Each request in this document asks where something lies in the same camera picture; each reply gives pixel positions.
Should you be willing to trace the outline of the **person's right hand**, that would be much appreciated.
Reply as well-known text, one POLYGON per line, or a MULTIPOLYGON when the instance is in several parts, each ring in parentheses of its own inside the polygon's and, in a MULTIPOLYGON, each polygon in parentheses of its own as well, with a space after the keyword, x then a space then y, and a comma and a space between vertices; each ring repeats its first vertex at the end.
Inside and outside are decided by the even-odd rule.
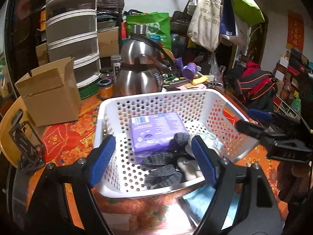
POLYGON ((277 167, 279 199, 286 203, 301 203, 311 187, 310 170, 308 163, 281 161, 277 167))

